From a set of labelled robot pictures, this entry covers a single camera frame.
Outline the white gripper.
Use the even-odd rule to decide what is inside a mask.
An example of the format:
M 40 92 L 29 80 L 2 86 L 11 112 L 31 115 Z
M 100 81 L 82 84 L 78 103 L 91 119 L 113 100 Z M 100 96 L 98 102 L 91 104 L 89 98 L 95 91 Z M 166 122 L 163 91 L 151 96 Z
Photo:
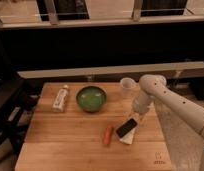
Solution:
M 149 111 L 152 98 L 144 91 L 140 91 L 132 101 L 132 113 L 136 114 L 139 120 L 142 120 Z

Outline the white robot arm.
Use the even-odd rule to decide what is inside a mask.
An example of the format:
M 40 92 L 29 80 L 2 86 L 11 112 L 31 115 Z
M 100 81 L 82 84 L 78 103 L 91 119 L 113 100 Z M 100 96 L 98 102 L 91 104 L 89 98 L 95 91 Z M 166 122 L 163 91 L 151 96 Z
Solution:
M 140 116 L 149 111 L 154 98 L 160 100 L 197 134 L 204 139 L 204 108 L 187 98 L 171 91 L 166 78 L 162 75 L 146 74 L 139 79 L 140 91 L 132 101 L 132 109 Z M 201 156 L 199 171 L 204 171 L 204 150 Z

